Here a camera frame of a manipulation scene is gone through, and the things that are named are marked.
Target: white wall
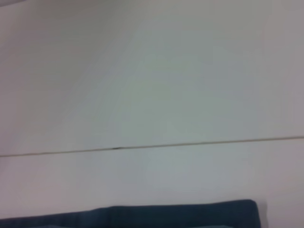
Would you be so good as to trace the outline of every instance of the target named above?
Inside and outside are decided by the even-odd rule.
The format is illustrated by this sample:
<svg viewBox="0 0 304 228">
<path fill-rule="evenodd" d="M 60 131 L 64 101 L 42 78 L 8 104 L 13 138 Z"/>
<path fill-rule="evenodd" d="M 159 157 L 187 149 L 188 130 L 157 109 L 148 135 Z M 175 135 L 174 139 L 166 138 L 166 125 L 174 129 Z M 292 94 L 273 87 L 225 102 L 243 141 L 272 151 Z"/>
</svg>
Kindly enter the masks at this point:
<svg viewBox="0 0 304 228">
<path fill-rule="evenodd" d="M 0 154 L 304 135 L 298 0 L 0 9 Z M 0 158 L 1 218 L 257 200 L 302 227 L 301 141 Z"/>
</svg>

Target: dark blue upholstery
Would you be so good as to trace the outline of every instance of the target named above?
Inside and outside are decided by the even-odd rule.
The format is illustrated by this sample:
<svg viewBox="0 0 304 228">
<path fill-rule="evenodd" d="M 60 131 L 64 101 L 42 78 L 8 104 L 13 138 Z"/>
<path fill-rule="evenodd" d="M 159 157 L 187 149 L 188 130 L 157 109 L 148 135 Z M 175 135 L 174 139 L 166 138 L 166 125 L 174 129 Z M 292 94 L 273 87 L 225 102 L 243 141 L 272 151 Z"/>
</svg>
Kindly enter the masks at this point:
<svg viewBox="0 0 304 228">
<path fill-rule="evenodd" d="M 85 212 L 0 220 L 0 228 L 56 225 L 67 228 L 191 228 L 226 225 L 261 228 L 257 205 L 252 200 L 174 205 L 109 207 Z"/>
</svg>

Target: wall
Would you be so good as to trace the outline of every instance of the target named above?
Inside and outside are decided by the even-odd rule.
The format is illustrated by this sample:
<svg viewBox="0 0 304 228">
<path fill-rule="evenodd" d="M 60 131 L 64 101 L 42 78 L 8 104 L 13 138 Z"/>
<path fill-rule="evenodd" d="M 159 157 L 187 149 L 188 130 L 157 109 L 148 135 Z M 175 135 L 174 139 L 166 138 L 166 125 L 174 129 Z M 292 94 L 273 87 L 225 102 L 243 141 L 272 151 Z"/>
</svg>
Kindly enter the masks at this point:
<svg viewBox="0 0 304 228">
<path fill-rule="evenodd" d="M 304 134 L 304 5 L 29 0 L 0 9 L 0 154 Z M 0 216 L 252 198 L 304 224 L 302 141 L 0 158 Z"/>
</svg>

